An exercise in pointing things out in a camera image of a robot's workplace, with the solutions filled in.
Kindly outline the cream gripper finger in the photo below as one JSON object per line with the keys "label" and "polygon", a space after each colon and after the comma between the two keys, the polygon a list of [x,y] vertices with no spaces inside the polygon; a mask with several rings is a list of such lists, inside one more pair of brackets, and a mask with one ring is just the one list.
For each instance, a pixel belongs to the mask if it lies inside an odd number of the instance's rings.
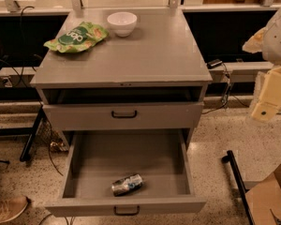
{"label": "cream gripper finger", "polygon": [[263,37],[266,28],[258,30],[248,41],[243,45],[243,51],[247,53],[261,53],[263,49]]}
{"label": "cream gripper finger", "polygon": [[250,117],[262,123],[270,121],[281,110],[281,66],[260,73]]}

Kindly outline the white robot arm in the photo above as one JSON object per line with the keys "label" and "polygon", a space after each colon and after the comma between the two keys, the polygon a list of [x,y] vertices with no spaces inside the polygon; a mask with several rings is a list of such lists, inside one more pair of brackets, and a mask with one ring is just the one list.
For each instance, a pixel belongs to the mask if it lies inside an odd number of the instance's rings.
{"label": "white robot arm", "polygon": [[243,50],[261,52],[262,58],[274,65],[256,79],[251,105],[250,118],[265,123],[281,110],[281,8],[243,45]]}

